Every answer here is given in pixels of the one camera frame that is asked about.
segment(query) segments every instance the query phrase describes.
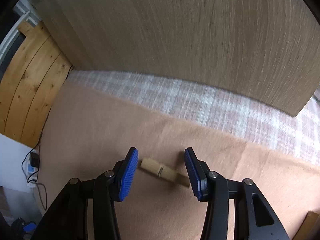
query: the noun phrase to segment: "blue object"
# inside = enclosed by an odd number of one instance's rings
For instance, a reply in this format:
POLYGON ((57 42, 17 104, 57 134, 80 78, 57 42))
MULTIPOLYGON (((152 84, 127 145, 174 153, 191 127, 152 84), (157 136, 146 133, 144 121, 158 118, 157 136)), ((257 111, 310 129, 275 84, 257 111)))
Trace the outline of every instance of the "blue object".
POLYGON ((30 163, 28 163, 28 173, 34 173, 36 171, 35 167, 32 167, 30 163))
POLYGON ((192 158, 190 156, 188 149, 185 149, 185 151, 184 151, 184 163, 187 168, 187 172, 188 172, 190 184, 192 187, 193 195, 195 195, 197 197, 198 201, 200 201, 200 199, 202 198, 201 180, 200 180, 198 172, 195 168, 195 165, 192 161, 192 158))
POLYGON ((34 222, 30 222, 23 227, 23 231, 31 232, 32 230, 36 229, 37 225, 34 222))
POLYGON ((126 167, 123 175, 120 178, 121 180, 121 187, 119 191, 120 201, 123 201, 124 198, 129 194, 133 176, 138 165, 138 150, 133 147, 130 148, 127 154, 127 157, 124 160, 124 164, 126 164, 126 167))

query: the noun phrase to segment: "metal screw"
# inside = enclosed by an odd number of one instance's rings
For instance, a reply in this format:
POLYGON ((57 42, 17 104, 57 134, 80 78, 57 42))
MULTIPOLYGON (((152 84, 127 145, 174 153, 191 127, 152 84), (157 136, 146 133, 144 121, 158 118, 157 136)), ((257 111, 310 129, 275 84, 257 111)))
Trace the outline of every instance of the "metal screw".
POLYGON ((112 176, 114 175, 114 172, 113 171, 106 171, 104 173, 104 176, 108 177, 108 178, 111 178, 112 176))
POLYGON ((72 179, 69 180, 69 183, 70 183, 71 185, 74 185, 74 184, 77 184, 77 183, 78 183, 78 180, 79 180, 79 179, 77 179, 77 178, 72 178, 72 179))
POLYGON ((210 171, 208 173, 208 176, 211 178, 211 179, 214 179, 216 177, 218 177, 218 173, 216 173, 215 171, 210 171))
POLYGON ((253 184, 253 181, 252 179, 247 178, 247 179, 244 179, 244 183, 251 186, 253 184))

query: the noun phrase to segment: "wooden block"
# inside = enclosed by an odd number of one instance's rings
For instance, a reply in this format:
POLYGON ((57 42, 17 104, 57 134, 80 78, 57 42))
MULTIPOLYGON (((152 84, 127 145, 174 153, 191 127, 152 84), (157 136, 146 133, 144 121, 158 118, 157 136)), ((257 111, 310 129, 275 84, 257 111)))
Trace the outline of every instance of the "wooden block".
POLYGON ((190 181, 187 176, 184 176, 181 173, 178 173, 151 158, 143 158, 140 167, 151 172, 152 174, 155 174, 159 178, 183 185, 185 187, 190 187, 190 181))
POLYGON ((31 102, 52 63, 61 50, 49 37, 26 69, 10 105, 4 135, 20 141, 31 102))
POLYGON ((298 232, 292 240, 306 240, 312 231, 320 226, 319 211, 309 211, 298 232))
POLYGON ((0 133, 4 133, 5 124, 14 93, 29 63, 49 38, 50 33, 43 22, 29 32, 17 52, 14 54, 0 83, 0 133))
POLYGON ((23 21, 18 25, 17 28, 23 35, 28 36, 29 32, 33 30, 33 27, 27 21, 23 21))
POLYGON ((63 85, 71 63, 63 54, 57 57, 44 76, 35 97, 32 100, 21 136, 21 143, 33 148, 39 141, 40 134, 52 103, 63 85))

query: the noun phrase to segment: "pine wood plank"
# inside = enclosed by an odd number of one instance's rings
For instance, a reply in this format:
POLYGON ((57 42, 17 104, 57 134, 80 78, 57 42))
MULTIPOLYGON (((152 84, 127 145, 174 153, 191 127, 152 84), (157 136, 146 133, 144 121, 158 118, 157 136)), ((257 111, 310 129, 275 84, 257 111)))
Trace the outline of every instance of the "pine wood plank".
POLYGON ((18 25, 17 28, 23 35, 28 36, 31 30, 33 30, 33 26, 27 21, 23 21, 18 25))
POLYGON ((21 143, 34 147, 38 143, 51 105, 63 85, 71 63, 63 54, 56 58, 52 66, 44 76, 35 97, 32 100, 21 136, 21 143))
POLYGON ((27 67, 10 105, 4 135, 19 141, 31 102, 61 50, 50 36, 27 67))
POLYGON ((29 63, 49 38, 50 33, 40 22, 29 32, 17 52, 14 54, 0 83, 0 133, 4 133, 10 104, 29 63))

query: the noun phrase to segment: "wood grain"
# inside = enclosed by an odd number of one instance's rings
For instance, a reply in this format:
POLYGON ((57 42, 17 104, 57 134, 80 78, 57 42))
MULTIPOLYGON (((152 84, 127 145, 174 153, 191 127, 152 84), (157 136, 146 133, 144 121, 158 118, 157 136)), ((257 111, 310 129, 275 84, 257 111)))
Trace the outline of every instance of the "wood grain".
POLYGON ((25 38, 9 63, 0 83, 0 133, 4 133, 13 95, 29 63, 50 36, 40 22, 25 38))
POLYGON ((49 37, 31 60, 13 96, 4 129, 5 136, 20 141, 31 102, 60 52, 53 38, 49 37))
POLYGON ((33 27, 27 21, 23 21, 18 25, 17 28, 23 35, 28 36, 29 32, 33 30, 33 27))
POLYGON ((188 176, 185 176, 151 158, 143 158, 140 164, 140 168, 151 172, 159 178, 183 185, 185 187, 190 187, 190 180, 188 176))
POLYGON ((296 115, 320 82, 302 0, 33 0, 77 69, 221 87, 296 115))
POLYGON ((32 100, 23 127, 20 140, 21 143, 24 143, 31 148, 38 143, 52 103, 63 85, 70 68, 71 63, 63 53, 60 53, 44 76, 35 97, 32 100))

